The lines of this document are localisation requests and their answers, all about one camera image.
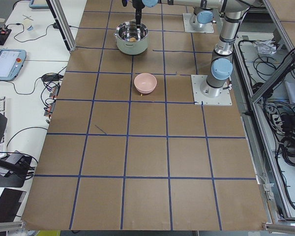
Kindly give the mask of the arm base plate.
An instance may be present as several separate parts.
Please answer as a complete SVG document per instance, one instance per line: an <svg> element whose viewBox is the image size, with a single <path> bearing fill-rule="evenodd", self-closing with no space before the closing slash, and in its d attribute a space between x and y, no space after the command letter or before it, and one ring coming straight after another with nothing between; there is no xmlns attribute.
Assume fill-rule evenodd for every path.
<svg viewBox="0 0 295 236"><path fill-rule="evenodd" d="M214 33L212 21L213 13L203 11L195 15L194 13L183 13L183 25L185 32L192 33Z"/></svg>
<svg viewBox="0 0 295 236"><path fill-rule="evenodd" d="M207 75L191 75L191 84L195 105L231 106L232 100L229 89L212 88L207 84Z"/></svg>

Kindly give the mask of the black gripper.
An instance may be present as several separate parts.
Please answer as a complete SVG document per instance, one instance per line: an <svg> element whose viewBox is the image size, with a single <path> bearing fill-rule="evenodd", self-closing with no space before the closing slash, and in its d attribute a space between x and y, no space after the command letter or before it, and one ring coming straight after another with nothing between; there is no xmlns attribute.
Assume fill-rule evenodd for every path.
<svg viewBox="0 0 295 236"><path fill-rule="evenodd" d="M137 30L140 30L141 17L142 17L142 9L141 8L136 8L135 17L136 17L136 28L137 28Z"/></svg>

